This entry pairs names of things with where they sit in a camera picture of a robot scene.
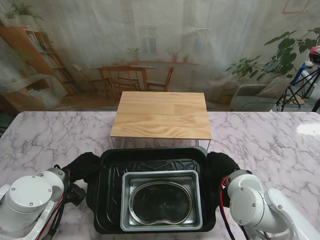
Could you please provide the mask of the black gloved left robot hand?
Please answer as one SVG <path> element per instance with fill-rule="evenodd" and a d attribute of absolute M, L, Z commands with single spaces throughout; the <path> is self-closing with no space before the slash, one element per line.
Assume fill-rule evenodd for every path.
<path fill-rule="evenodd" d="M 92 152 L 85 152 L 78 156 L 75 160 L 63 167 L 72 183 L 84 180 L 88 181 L 89 178 L 95 176 L 103 169 L 101 159 L 99 156 Z"/>

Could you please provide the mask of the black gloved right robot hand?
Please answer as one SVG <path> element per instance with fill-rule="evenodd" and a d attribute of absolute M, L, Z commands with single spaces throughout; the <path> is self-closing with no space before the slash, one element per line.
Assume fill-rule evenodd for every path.
<path fill-rule="evenodd" d="M 239 165 L 227 154 L 211 151 L 207 154 L 207 173 L 210 185 L 210 194 L 214 197 L 216 206 L 220 204 L 219 188 L 225 176 L 240 170 Z"/>

